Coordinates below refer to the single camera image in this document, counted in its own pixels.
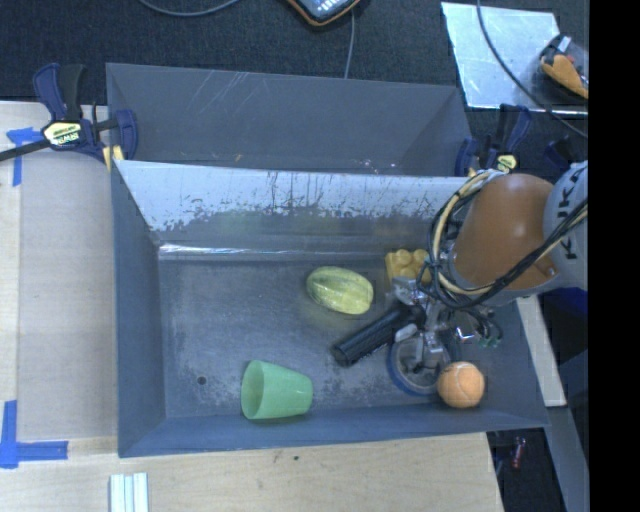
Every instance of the orange ball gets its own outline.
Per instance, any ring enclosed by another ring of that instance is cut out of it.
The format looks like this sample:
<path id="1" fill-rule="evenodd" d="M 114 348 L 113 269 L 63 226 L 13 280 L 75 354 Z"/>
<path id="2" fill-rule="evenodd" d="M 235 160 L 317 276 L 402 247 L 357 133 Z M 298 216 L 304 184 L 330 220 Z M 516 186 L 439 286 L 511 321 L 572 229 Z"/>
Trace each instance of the orange ball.
<path id="1" fill-rule="evenodd" d="M 484 395 L 484 375 L 469 362 L 448 365 L 438 377 L 438 394 L 447 405 L 464 409 L 475 407 Z"/>

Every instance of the plastic cup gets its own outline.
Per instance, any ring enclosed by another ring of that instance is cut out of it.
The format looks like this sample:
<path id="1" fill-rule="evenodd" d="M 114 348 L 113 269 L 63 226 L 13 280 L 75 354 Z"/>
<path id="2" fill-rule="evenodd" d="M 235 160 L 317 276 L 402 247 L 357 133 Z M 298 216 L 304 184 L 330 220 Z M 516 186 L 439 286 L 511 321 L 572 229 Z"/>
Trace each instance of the plastic cup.
<path id="1" fill-rule="evenodd" d="M 264 361 L 251 361 L 242 378 L 242 413 L 250 420 L 287 418 L 311 407 L 313 384 L 306 375 Z"/>

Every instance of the cable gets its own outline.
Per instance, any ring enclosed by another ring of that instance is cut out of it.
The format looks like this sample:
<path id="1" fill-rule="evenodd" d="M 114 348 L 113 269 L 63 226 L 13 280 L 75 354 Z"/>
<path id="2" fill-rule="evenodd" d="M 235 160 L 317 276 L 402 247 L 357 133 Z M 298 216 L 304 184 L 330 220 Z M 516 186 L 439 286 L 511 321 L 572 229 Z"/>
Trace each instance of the cable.
<path id="1" fill-rule="evenodd" d="M 210 9 L 205 9 L 204 11 L 179 12 L 179 11 L 169 11 L 167 9 L 163 9 L 162 7 L 158 7 L 156 5 L 153 5 L 147 2 L 147 0 L 138 0 L 138 2 L 140 2 L 145 7 L 148 7 L 152 11 L 159 12 L 160 14 L 166 14 L 167 16 L 177 16 L 178 18 L 193 18 L 196 16 L 205 16 L 207 14 L 213 14 L 214 12 L 218 12 L 218 11 L 221 11 L 222 9 L 225 9 L 226 7 L 232 6 L 233 4 L 239 1 L 240 0 L 228 0 L 223 4 L 220 4 L 216 7 L 211 7 Z"/>
<path id="2" fill-rule="evenodd" d="M 179 11 L 169 11 L 167 9 L 163 9 L 162 7 L 158 7 L 149 3 L 147 0 L 138 0 L 142 5 L 148 7 L 152 11 L 158 12 L 160 14 L 165 14 L 167 16 L 176 16 L 179 18 L 194 18 L 196 16 L 205 16 L 207 14 L 213 14 L 215 12 L 221 11 L 227 7 L 231 7 L 233 4 L 239 2 L 240 0 L 229 0 L 223 4 L 220 4 L 216 7 L 212 7 L 210 9 L 206 9 L 204 11 L 194 11 L 194 12 L 179 12 Z M 356 15 L 354 9 L 351 9 L 351 38 L 349 40 L 349 50 L 347 53 L 347 64 L 344 69 L 344 78 L 349 77 L 349 68 L 351 67 L 351 57 L 353 56 L 353 47 L 356 39 Z"/>
<path id="3" fill-rule="evenodd" d="M 351 57 L 353 55 L 353 46 L 356 39 L 356 15 L 351 9 L 351 39 L 349 41 L 349 52 L 347 53 L 347 65 L 344 68 L 344 78 L 349 77 L 349 68 L 351 67 Z"/>
<path id="4" fill-rule="evenodd" d="M 442 264 L 440 263 L 439 256 L 440 241 L 446 229 L 445 225 L 455 211 L 458 203 L 462 204 L 466 202 L 465 199 L 467 196 L 477 193 L 479 189 L 476 185 L 484 182 L 490 178 L 491 175 L 490 172 L 484 171 L 467 180 L 462 187 L 451 196 L 447 203 L 440 208 L 438 213 L 436 213 L 431 229 L 428 232 L 427 247 L 430 257 L 425 259 L 425 262 L 422 264 L 418 277 L 416 278 L 416 284 L 420 291 L 441 301 L 452 309 L 466 309 L 479 305 L 505 289 L 536 261 L 551 252 L 570 230 L 574 229 L 587 218 L 588 200 L 584 199 L 556 226 L 542 245 L 527 254 L 504 275 L 484 286 L 468 289 L 461 288 L 452 278 L 446 276 L 441 271 Z M 422 276 L 427 268 L 431 271 L 431 287 L 426 287 L 421 283 Z"/>
<path id="5" fill-rule="evenodd" d="M 572 132 L 588 140 L 589 136 L 586 133 L 584 133 L 581 130 L 578 130 L 575 126 L 571 125 L 570 123 L 562 119 L 559 115 L 557 115 L 555 112 L 553 112 L 551 109 L 547 108 L 546 105 L 544 105 L 540 100 L 538 100 L 538 98 L 536 98 L 533 94 L 531 94 L 531 92 L 522 84 L 522 82 L 518 80 L 518 78 L 513 74 L 513 72 L 505 64 L 504 60 L 502 60 L 502 57 L 500 57 L 498 50 L 496 50 L 496 47 L 493 45 L 493 42 L 489 37 L 487 28 L 484 24 L 484 18 L 482 17 L 482 5 L 480 4 L 480 0 L 476 0 L 476 12 L 478 13 L 478 21 L 480 22 L 480 28 L 482 29 L 482 34 L 484 35 L 484 38 L 487 41 L 487 44 L 489 45 L 489 48 L 491 49 L 493 56 L 496 58 L 496 60 L 498 61 L 498 63 L 500 64 L 504 72 L 507 73 L 507 75 L 509 75 L 509 78 L 511 78 L 511 80 L 513 80 L 513 82 L 522 90 L 522 92 L 524 92 L 531 99 L 531 101 L 533 101 L 538 107 L 543 109 L 547 114 L 553 117 L 556 121 L 559 121 L 560 123 L 562 123 L 566 128 L 568 128 Z"/>

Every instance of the yellow toy block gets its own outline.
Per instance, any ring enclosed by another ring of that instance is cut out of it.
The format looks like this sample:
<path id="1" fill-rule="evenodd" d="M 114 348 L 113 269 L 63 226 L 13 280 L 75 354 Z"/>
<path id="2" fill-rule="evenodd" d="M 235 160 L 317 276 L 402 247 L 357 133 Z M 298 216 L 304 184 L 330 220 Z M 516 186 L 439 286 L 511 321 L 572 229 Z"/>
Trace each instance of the yellow toy block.
<path id="1" fill-rule="evenodd" d="M 420 267 L 424 263 L 424 259 L 428 256 L 427 251 L 424 249 L 416 249 L 415 251 L 408 251 L 407 249 L 399 249 L 394 252 L 388 252 L 384 257 L 384 262 L 387 267 L 387 276 L 389 280 L 397 276 L 408 277 L 409 279 L 416 279 Z M 427 284 L 431 282 L 431 273 L 429 269 L 422 274 L 422 283 Z"/>

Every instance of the black carpet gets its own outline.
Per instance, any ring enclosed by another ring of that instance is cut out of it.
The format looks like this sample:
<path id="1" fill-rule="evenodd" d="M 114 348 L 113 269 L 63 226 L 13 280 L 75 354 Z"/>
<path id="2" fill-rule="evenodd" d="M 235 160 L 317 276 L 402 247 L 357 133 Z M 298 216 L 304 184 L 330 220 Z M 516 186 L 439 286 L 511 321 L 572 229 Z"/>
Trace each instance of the black carpet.
<path id="1" fill-rule="evenodd" d="M 154 3 L 197 11 L 224 2 Z M 35 100 L 33 74 L 51 62 L 84 64 L 87 73 L 79 100 L 99 105 L 107 102 L 107 62 L 342 77 L 351 35 L 350 16 L 313 28 L 285 0 L 240 0 L 215 14 L 195 18 L 162 15 L 137 0 L 26 0 L 0 1 L 0 5 L 0 99 L 5 100 Z M 483 5 L 552 12 L 562 32 L 589 48 L 588 0 L 487 0 Z M 361 0 L 355 18 L 349 78 L 459 85 L 440 2 Z M 468 109 L 467 118 L 472 134 L 483 139 L 495 131 L 498 113 Z M 584 119 L 570 122 L 580 130 L 588 129 Z M 559 174 L 545 161 L 543 151 L 549 142 L 567 134 L 558 121 L 534 113 L 530 134 L 519 148 L 520 171 L 557 179 Z M 577 150 L 582 158 L 588 157 L 586 141 L 578 140 Z M 556 327 L 563 324 L 562 318 L 552 321 Z M 571 340 L 571 352 L 586 348 L 586 333 L 569 329 L 569 333 L 560 327 L 550 330 L 557 353 L 565 351 L 566 339 Z M 585 419 L 582 410 L 578 418 L 579 427 L 588 433 L 588 414 Z M 499 481 L 506 511 L 563 512 L 543 432 L 489 436 L 496 443 L 496 461 L 505 461 Z M 516 436 L 528 440 L 519 470 L 508 464 L 510 443 Z"/>

